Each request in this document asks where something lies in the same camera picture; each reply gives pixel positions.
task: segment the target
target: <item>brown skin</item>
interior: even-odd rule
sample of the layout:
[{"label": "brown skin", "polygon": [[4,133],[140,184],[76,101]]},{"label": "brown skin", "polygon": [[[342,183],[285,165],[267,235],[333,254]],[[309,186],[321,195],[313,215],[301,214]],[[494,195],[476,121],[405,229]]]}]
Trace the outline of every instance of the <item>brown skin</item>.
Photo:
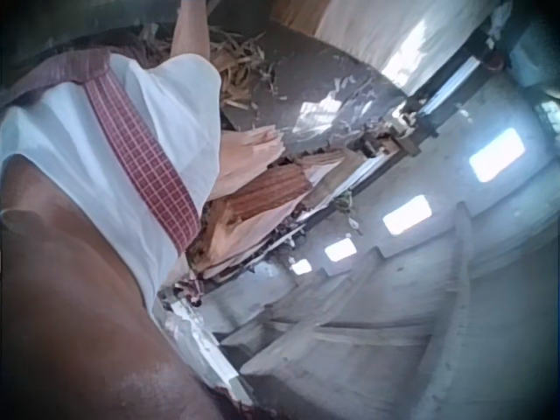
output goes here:
[{"label": "brown skin", "polygon": [[[205,0],[183,0],[171,55],[208,58],[207,34]],[[88,217],[24,157],[4,170],[4,418],[222,418]]]}]

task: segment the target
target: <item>concrete wall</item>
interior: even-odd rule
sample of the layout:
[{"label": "concrete wall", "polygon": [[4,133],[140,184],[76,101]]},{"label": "concrete wall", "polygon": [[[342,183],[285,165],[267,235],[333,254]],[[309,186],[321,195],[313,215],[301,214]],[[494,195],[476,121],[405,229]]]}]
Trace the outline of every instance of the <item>concrete wall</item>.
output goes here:
[{"label": "concrete wall", "polygon": [[[452,227],[457,203],[464,201],[472,215],[479,214],[552,159],[536,116],[506,74],[495,75],[470,101],[458,104],[458,110],[439,129],[438,138],[422,144],[419,156],[406,157],[354,199],[355,218],[364,233],[353,233],[359,252],[377,246],[389,257],[440,235]],[[525,153],[494,180],[479,182],[468,159],[509,128],[518,132]],[[430,203],[432,216],[403,234],[391,235],[382,218],[420,194]],[[325,268],[331,275],[349,270],[360,260],[358,255],[332,263],[324,250],[352,232],[344,216],[333,214],[308,234],[294,256],[307,258],[314,269]]]},{"label": "concrete wall", "polygon": [[[462,109],[439,138],[423,144],[420,156],[403,160],[356,198],[364,233],[353,234],[357,255],[337,263],[326,258],[325,247],[350,231],[347,220],[333,214],[305,244],[278,258],[307,258],[330,275],[352,270],[338,277],[342,281],[369,270],[369,281],[329,326],[432,325],[452,275],[453,211],[465,202],[476,251],[469,328],[440,417],[456,418],[461,411],[460,418],[535,418],[538,401],[546,403],[557,391],[560,167],[507,76],[495,76]],[[493,181],[480,183],[469,157],[510,127],[525,154]],[[426,195],[433,215],[392,236],[382,217],[419,194]],[[375,246],[386,259],[368,267],[364,256]],[[328,281],[288,305],[284,317],[298,321],[310,303],[321,302]],[[250,288],[231,288],[221,301],[225,307],[252,299],[241,297]],[[218,318],[224,324],[223,315]],[[304,354],[279,357],[267,374],[247,379],[262,402],[293,410],[296,418],[392,418],[424,350],[310,339]]]},{"label": "concrete wall", "polygon": [[231,333],[296,285],[290,273],[274,259],[263,261],[255,267],[255,273],[246,271],[208,293],[197,312],[210,332]]}]

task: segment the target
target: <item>white fabric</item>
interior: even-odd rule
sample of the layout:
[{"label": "white fabric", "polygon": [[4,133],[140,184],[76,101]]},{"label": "white fabric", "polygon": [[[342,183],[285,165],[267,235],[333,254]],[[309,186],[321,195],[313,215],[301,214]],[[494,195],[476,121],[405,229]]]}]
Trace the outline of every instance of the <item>white fabric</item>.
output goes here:
[{"label": "white fabric", "polygon": [[[113,54],[110,66],[200,214],[219,172],[220,75],[194,54],[151,70]],[[0,126],[0,164],[15,154],[84,211],[129,266],[150,309],[177,250],[117,161],[83,88],[63,83],[31,107],[10,108]]]}]

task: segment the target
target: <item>window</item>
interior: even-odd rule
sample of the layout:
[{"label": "window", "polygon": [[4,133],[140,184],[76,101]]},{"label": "window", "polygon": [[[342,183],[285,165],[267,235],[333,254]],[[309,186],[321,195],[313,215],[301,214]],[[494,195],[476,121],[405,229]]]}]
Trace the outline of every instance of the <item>window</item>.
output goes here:
[{"label": "window", "polygon": [[295,262],[291,265],[291,269],[296,273],[298,276],[302,274],[309,273],[312,270],[312,265],[309,264],[309,261],[306,259],[300,260]]},{"label": "window", "polygon": [[331,261],[336,263],[337,261],[344,260],[348,256],[353,256],[357,251],[352,240],[346,238],[326,247],[325,252]]},{"label": "window", "polygon": [[488,146],[472,155],[469,163],[480,182],[488,182],[525,153],[525,146],[517,131],[507,129]]},{"label": "window", "polygon": [[556,133],[560,133],[560,106],[554,101],[546,101],[541,105],[542,110],[546,114],[552,129]]},{"label": "window", "polygon": [[383,223],[392,235],[400,235],[430,216],[431,208],[428,200],[423,195],[418,195],[393,213],[387,214],[383,218]]}]

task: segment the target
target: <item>red checkered fabric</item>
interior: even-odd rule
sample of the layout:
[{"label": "red checkered fabric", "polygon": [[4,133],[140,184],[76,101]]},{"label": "red checkered fabric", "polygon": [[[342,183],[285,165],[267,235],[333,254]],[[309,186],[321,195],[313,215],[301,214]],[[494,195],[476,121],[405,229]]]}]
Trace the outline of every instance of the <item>red checkered fabric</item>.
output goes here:
[{"label": "red checkered fabric", "polygon": [[45,61],[0,100],[0,108],[30,95],[37,100],[47,88],[65,81],[83,85],[130,182],[178,253],[184,252],[200,231],[196,207],[171,160],[110,69],[108,51],[66,52]]},{"label": "red checkered fabric", "polygon": [[200,230],[191,195],[112,70],[84,84],[113,152],[177,251]]}]

